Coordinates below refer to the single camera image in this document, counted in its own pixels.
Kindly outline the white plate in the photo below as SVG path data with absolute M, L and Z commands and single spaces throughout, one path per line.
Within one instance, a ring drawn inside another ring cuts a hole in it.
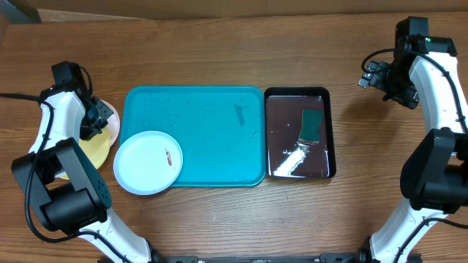
M 106 126 L 106 129 L 108 130 L 110 135 L 110 145 L 113 145 L 118 139 L 118 135 L 120 133 L 121 120 L 118 111 L 111 104 L 109 104 L 105 100 L 102 100 L 102 103 L 105 104 L 113 112 L 113 114 L 107 119 L 108 124 Z

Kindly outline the yellow-green plate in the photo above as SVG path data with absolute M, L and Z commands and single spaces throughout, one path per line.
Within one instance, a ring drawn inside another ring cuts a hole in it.
M 79 146 L 94 167 L 99 169 L 104 164 L 110 152 L 110 132 L 107 128 L 104 128 L 101 134 L 97 134 L 88 141 L 79 140 Z

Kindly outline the light blue plate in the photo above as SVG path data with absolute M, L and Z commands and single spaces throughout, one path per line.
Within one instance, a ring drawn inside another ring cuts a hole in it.
M 169 188 L 183 166 L 178 142 L 161 131 L 131 136 L 118 149 L 113 172 L 118 184 L 136 195 L 152 195 Z

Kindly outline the green sponge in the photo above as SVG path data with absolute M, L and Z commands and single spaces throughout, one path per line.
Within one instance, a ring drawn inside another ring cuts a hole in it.
M 322 119 L 322 111 L 304 109 L 301 115 L 299 140 L 310 143 L 319 142 Z

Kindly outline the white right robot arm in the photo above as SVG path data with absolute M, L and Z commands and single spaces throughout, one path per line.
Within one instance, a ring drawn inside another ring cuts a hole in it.
M 452 39 L 420 34 L 396 39 L 394 60 L 363 60 L 359 85 L 423 110 L 426 136 L 401 170 L 402 198 L 385 224 L 355 256 L 356 262 L 420 262 L 412 249 L 437 223 L 467 206 L 467 101 L 458 79 Z

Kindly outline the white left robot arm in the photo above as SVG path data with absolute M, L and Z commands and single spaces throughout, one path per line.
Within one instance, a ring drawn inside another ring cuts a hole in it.
M 80 88 L 52 87 L 39 96 L 11 98 L 38 102 L 42 110 L 36 141 L 12 162 L 31 232 L 46 243 L 87 240 L 112 262 L 163 262 L 150 242 L 116 215 L 107 184 L 78 144 L 107 126 L 110 108 Z

